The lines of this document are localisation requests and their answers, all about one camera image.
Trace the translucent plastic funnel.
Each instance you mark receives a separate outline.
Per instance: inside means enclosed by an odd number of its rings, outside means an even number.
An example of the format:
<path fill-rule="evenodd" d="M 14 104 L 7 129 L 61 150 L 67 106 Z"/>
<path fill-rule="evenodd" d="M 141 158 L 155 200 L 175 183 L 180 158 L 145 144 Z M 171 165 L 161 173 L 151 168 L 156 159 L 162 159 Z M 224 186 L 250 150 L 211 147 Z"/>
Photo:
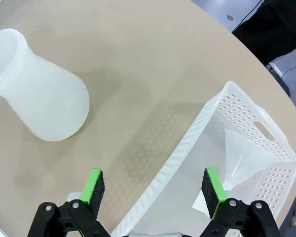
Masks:
<path fill-rule="evenodd" d="M 265 201 L 274 217 L 280 213 L 296 175 L 296 158 L 277 141 L 267 141 L 256 133 L 245 136 L 224 129 L 217 135 L 202 134 L 185 158 L 193 178 L 188 207 L 209 218 L 201 191 L 203 172 L 214 168 L 227 197 L 245 203 Z"/>

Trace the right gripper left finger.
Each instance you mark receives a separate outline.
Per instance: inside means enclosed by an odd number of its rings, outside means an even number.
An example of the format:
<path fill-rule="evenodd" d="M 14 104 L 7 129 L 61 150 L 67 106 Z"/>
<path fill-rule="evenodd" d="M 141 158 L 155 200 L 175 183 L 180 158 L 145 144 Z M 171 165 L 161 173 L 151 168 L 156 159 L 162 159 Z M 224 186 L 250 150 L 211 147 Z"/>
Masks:
<path fill-rule="evenodd" d="M 104 191 L 103 172 L 94 168 L 77 199 L 61 206 L 52 202 L 38 206 L 27 237 L 66 237 L 75 231 L 82 237 L 111 237 L 97 220 Z"/>

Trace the white flask stopper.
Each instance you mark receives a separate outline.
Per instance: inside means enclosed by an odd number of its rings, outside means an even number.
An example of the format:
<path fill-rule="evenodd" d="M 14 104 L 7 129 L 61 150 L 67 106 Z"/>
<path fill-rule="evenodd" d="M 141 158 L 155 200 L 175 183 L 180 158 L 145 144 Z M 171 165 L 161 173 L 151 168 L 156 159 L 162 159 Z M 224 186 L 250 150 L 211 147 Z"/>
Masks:
<path fill-rule="evenodd" d="M 81 199 L 81 196 L 82 195 L 82 192 L 74 192 L 74 193 L 70 193 L 66 199 L 67 202 L 70 202 L 72 200 L 75 200 L 75 199 L 79 199 L 79 200 L 82 200 Z"/>

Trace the person in black clothing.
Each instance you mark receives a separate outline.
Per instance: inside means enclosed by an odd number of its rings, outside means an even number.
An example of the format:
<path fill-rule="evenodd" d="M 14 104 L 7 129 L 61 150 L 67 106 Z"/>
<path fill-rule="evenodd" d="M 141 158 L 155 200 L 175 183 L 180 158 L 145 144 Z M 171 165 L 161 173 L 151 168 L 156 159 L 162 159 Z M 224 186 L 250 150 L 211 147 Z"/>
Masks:
<path fill-rule="evenodd" d="M 267 65 L 296 49 L 296 0 L 264 0 L 232 33 Z"/>

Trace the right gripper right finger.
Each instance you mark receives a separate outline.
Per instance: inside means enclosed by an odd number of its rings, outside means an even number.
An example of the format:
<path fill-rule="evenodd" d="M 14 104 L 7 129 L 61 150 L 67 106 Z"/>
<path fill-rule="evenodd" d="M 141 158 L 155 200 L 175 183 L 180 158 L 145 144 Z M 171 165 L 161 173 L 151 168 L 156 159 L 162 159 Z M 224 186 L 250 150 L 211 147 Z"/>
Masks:
<path fill-rule="evenodd" d="M 214 168 L 204 170 L 201 191 L 211 221 L 199 237 L 225 237 L 230 229 L 242 237 L 281 237 L 268 204 L 228 198 Z"/>

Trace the grey furniture base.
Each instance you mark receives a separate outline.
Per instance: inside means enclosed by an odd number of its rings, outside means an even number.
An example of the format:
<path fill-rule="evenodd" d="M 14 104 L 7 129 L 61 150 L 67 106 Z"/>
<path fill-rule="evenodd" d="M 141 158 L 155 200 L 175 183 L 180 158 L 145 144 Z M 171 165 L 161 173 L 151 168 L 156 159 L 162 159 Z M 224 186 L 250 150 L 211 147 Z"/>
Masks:
<path fill-rule="evenodd" d="M 276 74 L 280 79 L 284 79 L 285 73 L 290 69 L 290 65 L 286 64 L 286 62 L 270 62 L 266 65 L 266 68 Z"/>

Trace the translucent plastic conical flask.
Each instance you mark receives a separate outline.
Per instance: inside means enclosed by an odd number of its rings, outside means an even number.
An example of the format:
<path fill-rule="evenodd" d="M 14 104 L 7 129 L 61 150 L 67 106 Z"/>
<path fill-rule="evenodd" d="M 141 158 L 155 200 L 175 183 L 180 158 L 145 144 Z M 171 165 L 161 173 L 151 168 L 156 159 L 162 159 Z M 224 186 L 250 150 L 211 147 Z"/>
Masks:
<path fill-rule="evenodd" d="M 90 107 L 84 82 L 36 55 L 16 29 L 0 30 L 0 96 L 38 138 L 61 141 L 85 123 Z"/>

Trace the white perforated plastic basket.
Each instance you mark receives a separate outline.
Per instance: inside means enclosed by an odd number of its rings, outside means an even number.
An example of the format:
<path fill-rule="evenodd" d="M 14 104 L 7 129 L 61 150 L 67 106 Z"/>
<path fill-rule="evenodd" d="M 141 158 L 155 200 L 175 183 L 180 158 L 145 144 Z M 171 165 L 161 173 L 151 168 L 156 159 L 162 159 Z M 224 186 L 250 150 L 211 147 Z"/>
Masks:
<path fill-rule="evenodd" d="M 224 129 L 243 136 L 256 133 L 267 141 L 280 142 L 296 158 L 271 116 L 236 83 L 229 81 L 204 105 L 155 178 L 113 230 L 112 237 L 176 232 L 199 237 L 210 219 L 202 218 L 188 207 L 193 178 L 187 172 L 185 158 L 202 134 L 217 135 Z"/>

